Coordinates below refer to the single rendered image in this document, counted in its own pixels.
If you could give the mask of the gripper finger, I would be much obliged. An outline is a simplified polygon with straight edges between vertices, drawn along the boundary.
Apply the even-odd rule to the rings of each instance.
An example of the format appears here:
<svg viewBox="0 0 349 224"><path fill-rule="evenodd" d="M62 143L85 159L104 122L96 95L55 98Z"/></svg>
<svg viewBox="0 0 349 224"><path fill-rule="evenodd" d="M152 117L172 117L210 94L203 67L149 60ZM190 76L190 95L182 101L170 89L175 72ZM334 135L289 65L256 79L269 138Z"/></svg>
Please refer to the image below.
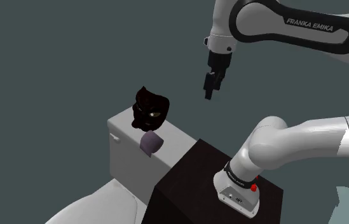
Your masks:
<svg viewBox="0 0 349 224"><path fill-rule="evenodd" d="M214 87L215 87L215 75L211 73L207 73L205 75L205 81L203 84L203 89L205 91L206 99L211 100Z"/></svg>
<svg viewBox="0 0 349 224"><path fill-rule="evenodd" d="M223 79L225 78L225 74L226 74L225 70L218 71L218 72L214 73L214 78L215 78L214 90L220 90L221 83L222 83Z"/></svg>

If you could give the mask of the black mask figure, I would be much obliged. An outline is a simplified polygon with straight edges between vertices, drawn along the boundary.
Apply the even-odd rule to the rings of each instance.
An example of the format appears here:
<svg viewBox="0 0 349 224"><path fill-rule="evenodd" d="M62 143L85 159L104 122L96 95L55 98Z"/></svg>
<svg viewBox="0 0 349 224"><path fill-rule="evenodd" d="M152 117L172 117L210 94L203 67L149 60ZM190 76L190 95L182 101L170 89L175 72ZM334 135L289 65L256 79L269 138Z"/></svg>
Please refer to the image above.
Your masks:
<svg viewBox="0 0 349 224"><path fill-rule="evenodd" d="M132 106L132 127L144 132L159 129L165 121L170 101L162 96L154 94L142 87L135 96L135 104Z"/></svg>

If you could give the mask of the dark robot stand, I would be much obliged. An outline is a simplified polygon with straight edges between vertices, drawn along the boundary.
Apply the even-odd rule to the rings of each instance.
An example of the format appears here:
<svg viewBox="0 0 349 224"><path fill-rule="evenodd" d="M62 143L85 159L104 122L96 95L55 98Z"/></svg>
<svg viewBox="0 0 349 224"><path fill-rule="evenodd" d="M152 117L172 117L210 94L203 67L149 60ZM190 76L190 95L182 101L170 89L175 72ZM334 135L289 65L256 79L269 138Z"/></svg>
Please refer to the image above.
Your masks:
<svg viewBox="0 0 349 224"><path fill-rule="evenodd" d="M260 206L248 218L221 202L214 174L230 157L199 139L155 185L141 224L280 224L284 191L259 176Z"/></svg>

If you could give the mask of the white toilet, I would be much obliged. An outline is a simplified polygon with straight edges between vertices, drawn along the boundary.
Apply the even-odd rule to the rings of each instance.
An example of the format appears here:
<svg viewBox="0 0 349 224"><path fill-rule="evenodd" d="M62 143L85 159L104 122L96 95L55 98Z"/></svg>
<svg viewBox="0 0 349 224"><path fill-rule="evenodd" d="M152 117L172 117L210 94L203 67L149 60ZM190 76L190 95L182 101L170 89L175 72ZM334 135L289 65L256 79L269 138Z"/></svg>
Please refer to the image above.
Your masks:
<svg viewBox="0 0 349 224"><path fill-rule="evenodd" d="M154 186L196 141L165 121L155 131L163 146L147 155L140 148L144 132L133 128L132 121L131 108L107 121L112 180L69 204L45 224L141 224Z"/></svg>

